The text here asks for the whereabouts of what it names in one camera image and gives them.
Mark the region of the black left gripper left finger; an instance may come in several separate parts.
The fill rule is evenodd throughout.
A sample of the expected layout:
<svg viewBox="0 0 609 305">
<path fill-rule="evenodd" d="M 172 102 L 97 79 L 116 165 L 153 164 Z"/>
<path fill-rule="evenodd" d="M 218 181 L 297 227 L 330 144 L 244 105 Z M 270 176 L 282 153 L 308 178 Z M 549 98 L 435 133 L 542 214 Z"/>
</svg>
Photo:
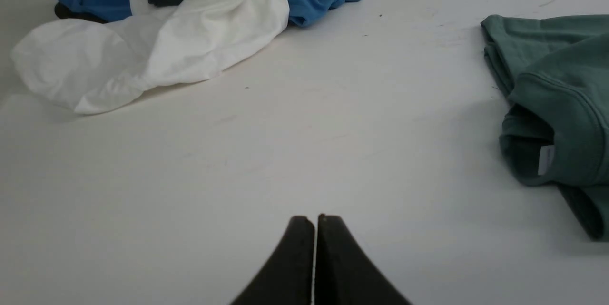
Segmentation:
<svg viewBox="0 0 609 305">
<path fill-rule="evenodd" d="M 274 252 L 233 305 L 309 305 L 312 301 L 315 227 L 294 216 Z"/>
</svg>

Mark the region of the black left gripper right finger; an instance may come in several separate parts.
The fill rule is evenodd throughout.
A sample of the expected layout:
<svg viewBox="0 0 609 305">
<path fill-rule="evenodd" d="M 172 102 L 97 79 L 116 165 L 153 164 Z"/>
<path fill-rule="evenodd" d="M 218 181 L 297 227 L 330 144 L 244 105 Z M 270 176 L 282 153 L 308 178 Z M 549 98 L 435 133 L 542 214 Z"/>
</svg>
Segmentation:
<svg viewBox="0 0 609 305">
<path fill-rule="evenodd" d="M 317 230 L 316 305 L 409 305 L 363 252 L 340 216 L 320 214 Z"/>
</svg>

